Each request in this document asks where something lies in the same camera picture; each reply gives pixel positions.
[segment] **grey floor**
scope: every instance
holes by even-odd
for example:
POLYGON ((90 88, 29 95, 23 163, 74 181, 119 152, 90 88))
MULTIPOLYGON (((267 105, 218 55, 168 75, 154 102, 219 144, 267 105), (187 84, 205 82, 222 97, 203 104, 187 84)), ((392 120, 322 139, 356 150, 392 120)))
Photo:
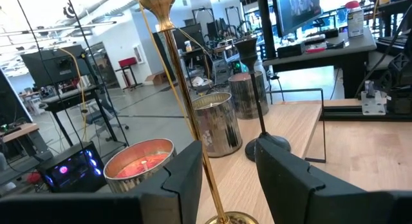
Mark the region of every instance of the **grey floor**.
MULTIPOLYGON (((280 82, 283 89, 303 89, 303 88, 323 88, 324 99, 330 99, 335 84, 336 70, 333 67, 313 68, 307 70, 289 71, 279 73, 280 82)), ((333 94, 333 99, 344 98, 343 86, 341 80, 341 71, 338 75, 337 85, 333 94)), ((279 90, 277 81, 272 81, 272 90, 279 90)), ((149 140, 152 138, 168 138, 173 141, 178 152, 182 151, 185 146, 192 142, 191 134, 185 125, 182 118, 175 118, 175 116, 182 116, 178 107, 177 101, 168 84, 161 86, 142 86, 134 91, 125 91, 121 89, 111 89, 109 94, 117 109, 120 110, 119 120, 122 124, 127 124, 130 129, 124 130, 127 141, 130 145, 149 140)), ((282 101, 280 94, 273 96, 274 102, 282 101)), ((285 93, 285 100, 320 100, 319 92, 305 92, 305 93, 285 93)), ((84 129, 82 117, 79 107, 73 107, 67 110, 71 121, 77 134, 82 138, 84 129)), ((63 126, 70 134, 73 143, 78 143, 79 138, 74 132, 69 119, 65 112, 58 114, 63 126)), ((68 143, 61 135, 59 127, 54 122, 54 118, 49 113, 33 117, 35 123, 40 127, 40 133, 45 142, 52 149, 54 154, 59 154, 61 151, 68 148, 68 143)), ((87 126, 86 134, 87 140, 95 134, 96 127, 94 125, 87 126)), ((125 142, 119 128, 114 128, 115 134, 119 141, 125 142)), ((112 155, 114 149, 121 146, 121 144, 113 141, 106 142, 105 137, 109 134, 104 132, 100 138, 92 138, 91 140, 97 147, 100 146, 101 155, 112 155)))

